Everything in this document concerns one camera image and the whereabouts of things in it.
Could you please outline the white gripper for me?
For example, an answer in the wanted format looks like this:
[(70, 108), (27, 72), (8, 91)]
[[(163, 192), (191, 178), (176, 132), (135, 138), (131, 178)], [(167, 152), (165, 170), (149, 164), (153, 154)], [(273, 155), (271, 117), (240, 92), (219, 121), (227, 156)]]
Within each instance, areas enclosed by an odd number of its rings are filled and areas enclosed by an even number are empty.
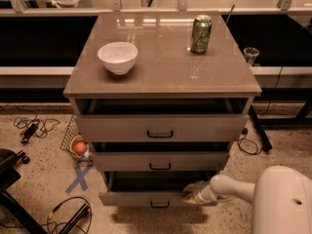
[(211, 203), (214, 200), (214, 197), (209, 185), (210, 183), (208, 181), (203, 180), (186, 185), (183, 188), (183, 192), (192, 193), (194, 194), (194, 197), (191, 194), (187, 194), (182, 198), (182, 201), (192, 205)]

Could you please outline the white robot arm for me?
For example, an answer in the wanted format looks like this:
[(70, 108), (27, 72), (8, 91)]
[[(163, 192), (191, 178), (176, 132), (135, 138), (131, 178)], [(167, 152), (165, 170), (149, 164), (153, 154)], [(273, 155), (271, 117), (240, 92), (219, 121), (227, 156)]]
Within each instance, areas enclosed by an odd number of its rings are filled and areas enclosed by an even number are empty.
[(256, 183), (214, 175), (188, 184), (188, 204), (225, 203), (239, 198), (253, 205), (253, 234), (312, 234), (312, 180), (284, 166), (262, 171)]

